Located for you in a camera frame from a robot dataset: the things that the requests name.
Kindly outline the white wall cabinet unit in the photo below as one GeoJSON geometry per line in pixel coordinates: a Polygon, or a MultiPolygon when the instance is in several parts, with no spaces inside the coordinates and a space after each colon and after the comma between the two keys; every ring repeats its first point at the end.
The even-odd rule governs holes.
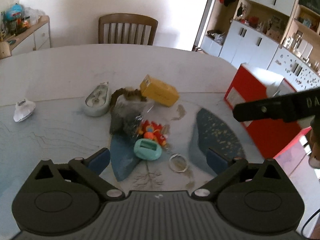
{"type": "Polygon", "coordinates": [[[319,0],[208,0],[206,10],[205,54],[273,70],[298,90],[319,85],[319,0]]]}

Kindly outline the teal small digital device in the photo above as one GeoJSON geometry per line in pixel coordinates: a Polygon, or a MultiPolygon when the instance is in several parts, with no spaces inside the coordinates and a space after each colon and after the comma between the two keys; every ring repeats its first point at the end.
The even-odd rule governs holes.
{"type": "Polygon", "coordinates": [[[135,142],[133,151],[143,160],[157,160],[162,155],[161,146],[151,139],[139,139],[135,142]]]}

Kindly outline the blue globe toy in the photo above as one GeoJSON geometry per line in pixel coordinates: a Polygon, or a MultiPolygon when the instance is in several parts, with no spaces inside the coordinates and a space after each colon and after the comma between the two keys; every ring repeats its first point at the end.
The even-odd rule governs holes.
{"type": "Polygon", "coordinates": [[[5,11],[5,20],[13,21],[22,16],[22,6],[18,3],[14,4],[8,10],[5,11]]]}

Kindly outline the grey fluffy item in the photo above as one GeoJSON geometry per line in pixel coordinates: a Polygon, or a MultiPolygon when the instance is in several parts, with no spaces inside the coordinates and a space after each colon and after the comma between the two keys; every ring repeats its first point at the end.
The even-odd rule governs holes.
{"type": "Polygon", "coordinates": [[[142,96],[140,89],[120,88],[111,95],[110,133],[124,133],[138,137],[137,130],[144,116],[154,107],[154,102],[142,96]]]}

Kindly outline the white mask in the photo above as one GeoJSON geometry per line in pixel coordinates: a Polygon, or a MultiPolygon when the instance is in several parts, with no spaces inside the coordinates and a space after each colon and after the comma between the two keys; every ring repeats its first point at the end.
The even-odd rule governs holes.
{"type": "Polygon", "coordinates": [[[13,120],[22,122],[29,118],[36,109],[36,103],[28,99],[23,99],[16,103],[13,120]]]}

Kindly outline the red white cardboard box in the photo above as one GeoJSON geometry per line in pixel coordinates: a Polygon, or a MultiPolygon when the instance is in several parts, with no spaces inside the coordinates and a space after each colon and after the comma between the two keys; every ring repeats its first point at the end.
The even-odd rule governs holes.
{"type": "Polygon", "coordinates": [[[265,159],[282,154],[311,129],[311,119],[303,118],[293,103],[295,92],[282,75],[243,63],[225,94],[234,118],[265,159]]]}

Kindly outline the brown wooden chair far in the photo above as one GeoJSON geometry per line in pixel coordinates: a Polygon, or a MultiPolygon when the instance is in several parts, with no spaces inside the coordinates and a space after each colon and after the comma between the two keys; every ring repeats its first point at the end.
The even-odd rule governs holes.
{"type": "Polygon", "coordinates": [[[153,45],[158,21],[139,14],[115,13],[101,16],[98,22],[99,44],[153,45]]]}

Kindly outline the red orange plush keychain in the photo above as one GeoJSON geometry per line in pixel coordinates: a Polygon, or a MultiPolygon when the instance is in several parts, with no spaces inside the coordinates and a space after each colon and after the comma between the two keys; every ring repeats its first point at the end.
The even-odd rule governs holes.
{"type": "Polygon", "coordinates": [[[167,137],[163,132],[164,125],[154,121],[144,120],[137,130],[139,139],[150,139],[161,147],[167,146],[167,137]]]}

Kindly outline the yellow cardboard box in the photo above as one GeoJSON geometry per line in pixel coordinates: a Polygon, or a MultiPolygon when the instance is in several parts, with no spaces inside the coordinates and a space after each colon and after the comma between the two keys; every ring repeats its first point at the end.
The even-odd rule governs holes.
{"type": "Polygon", "coordinates": [[[140,84],[142,96],[164,106],[171,107],[180,98],[177,89],[163,81],[147,75],[140,84]]]}

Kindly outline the clear correction tape dispenser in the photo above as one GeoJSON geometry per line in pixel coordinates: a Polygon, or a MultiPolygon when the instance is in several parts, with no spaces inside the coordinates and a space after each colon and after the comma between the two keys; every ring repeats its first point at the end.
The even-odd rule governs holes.
{"type": "Polygon", "coordinates": [[[100,83],[87,98],[83,104],[83,111],[87,116],[100,117],[110,109],[111,91],[108,82],[100,83]]]}

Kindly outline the white drawer sideboard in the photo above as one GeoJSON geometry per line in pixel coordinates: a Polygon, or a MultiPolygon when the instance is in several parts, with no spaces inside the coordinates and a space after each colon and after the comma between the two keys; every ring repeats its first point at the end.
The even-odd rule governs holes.
{"type": "Polygon", "coordinates": [[[1,59],[51,48],[50,19],[43,15],[25,32],[1,42],[1,59]]]}

